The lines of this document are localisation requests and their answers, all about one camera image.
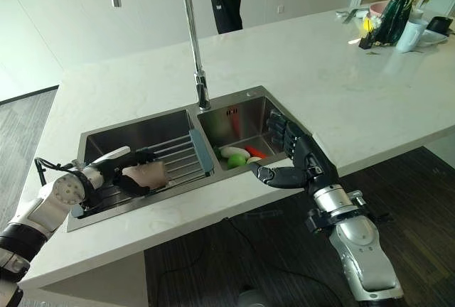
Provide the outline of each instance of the cup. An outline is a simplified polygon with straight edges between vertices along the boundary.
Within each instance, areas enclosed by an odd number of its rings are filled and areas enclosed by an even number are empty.
[[[405,30],[398,40],[397,50],[407,53],[415,48],[427,25],[428,22],[423,19],[410,19],[406,23]]]

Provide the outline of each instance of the robotic arm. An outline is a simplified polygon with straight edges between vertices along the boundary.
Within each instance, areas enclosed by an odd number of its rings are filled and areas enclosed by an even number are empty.
[[[390,260],[381,249],[360,191],[346,193],[336,167],[314,139],[278,111],[267,125],[272,142],[284,148],[294,167],[251,167],[257,178],[276,188],[304,188],[316,207],[309,211],[310,232],[327,232],[338,252],[350,289],[360,306],[407,306]]]
[[[27,273],[30,262],[41,247],[63,223],[73,205],[96,199],[96,190],[106,185],[118,185],[131,196],[150,192],[122,169],[153,161],[146,149],[131,152],[122,147],[105,154],[82,170],[60,167],[67,172],[57,180],[45,184],[38,197],[16,212],[6,229],[0,233],[0,307],[17,307],[23,292],[17,282]]]

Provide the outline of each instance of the faucet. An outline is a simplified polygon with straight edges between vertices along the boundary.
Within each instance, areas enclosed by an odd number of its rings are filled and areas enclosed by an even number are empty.
[[[194,78],[196,80],[196,91],[198,93],[198,105],[200,110],[210,109],[210,100],[208,98],[207,82],[205,81],[205,71],[202,69],[200,61],[199,42],[196,35],[196,23],[194,21],[193,0],[184,0],[186,19],[188,21],[188,30],[190,31],[191,47],[193,49],[193,58],[196,71]],[[121,0],[112,0],[113,7],[120,7]]]

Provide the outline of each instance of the cable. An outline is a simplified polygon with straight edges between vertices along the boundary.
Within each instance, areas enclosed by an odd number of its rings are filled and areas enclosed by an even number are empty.
[[[200,261],[200,259],[202,259],[202,255],[204,253],[205,243],[206,243],[206,238],[205,238],[205,232],[204,231],[202,233],[202,236],[203,236],[203,241],[202,241],[202,246],[201,246],[200,251],[199,251],[199,255],[190,264],[188,264],[186,266],[182,266],[181,268],[169,269],[169,270],[163,271],[160,274],[160,276],[158,278],[158,284],[156,285],[156,299],[155,299],[154,307],[159,307],[159,292],[160,292],[160,288],[161,288],[161,281],[165,277],[165,275],[170,274],[170,273],[175,273],[177,271],[183,271],[183,270],[190,269],[193,266],[195,266]]]
[[[44,186],[46,184],[46,178],[44,177],[44,172],[46,171],[45,168],[43,167],[46,167],[46,168],[49,168],[50,170],[54,170],[54,171],[62,171],[62,172],[68,172],[68,173],[73,173],[72,171],[70,171],[70,168],[73,167],[73,165],[71,163],[67,163],[66,165],[61,165],[61,164],[53,164],[51,163],[50,161],[47,161],[43,158],[35,158],[33,160],[33,162],[35,163],[35,166],[36,166],[36,170],[38,171],[38,175],[40,177],[40,182],[41,182],[41,185]]]
[[[318,280],[317,278],[315,277],[312,277],[312,276],[309,276],[309,275],[305,275],[305,274],[302,274],[302,273],[298,273],[296,271],[291,271],[291,270],[288,270],[288,269],[283,269],[279,266],[277,266],[276,264],[273,264],[269,261],[267,261],[257,250],[256,250],[256,247],[253,245],[253,243],[251,242],[251,240],[248,238],[247,235],[245,235],[245,233],[240,230],[238,227],[235,226],[235,224],[232,222],[232,220],[230,218],[225,218],[225,220],[227,220],[229,222],[229,224],[234,228],[235,231],[237,231],[248,243],[248,245],[251,247],[252,251],[268,266],[270,266],[271,268],[277,270],[277,271],[281,271],[283,273],[286,273],[286,274],[292,274],[292,275],[295,275],[295,276],[300,276],[300,277],[303,277],[304,279],[307,279],[307,280],[310,280],[310,281],[313,281],[313,282],[316,282],[317,284],[320,284],[321,286],[325,287],[326,289],[328,289],[333,296],[336,297],[336,300],[338,302],[338,304],[343,307],[343,303],[341,302],[341,299],[340,297],[338,296],[338,294],[328,285],[326,284],[325,282],[322,282],[320,280]]]

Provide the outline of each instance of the dark floor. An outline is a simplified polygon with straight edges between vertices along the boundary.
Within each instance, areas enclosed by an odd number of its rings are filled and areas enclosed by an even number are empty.
[[[16,211],[55,93],[0,104],[0,230]],[[21,307],[53,306],[24,299]]]
[[[360,189],[377,213],[391,212],[381,225],[381,244],[400,278],[410,306],[455,306],[455,170],[424,148],[343,178],[344,188]],[[357,306],[341,272],[335,250],[324,236],[304,225],[309,201],[285,198],[232,221],[257,248],[255,254],[227,221],[145,252],[151,306],[233,307],[243,284],[260,288],[274,306],[339,306],[320,284],[264,264],[311,275],[326,282],[343,306]],[[256,212],[272,212],[259,219]]]

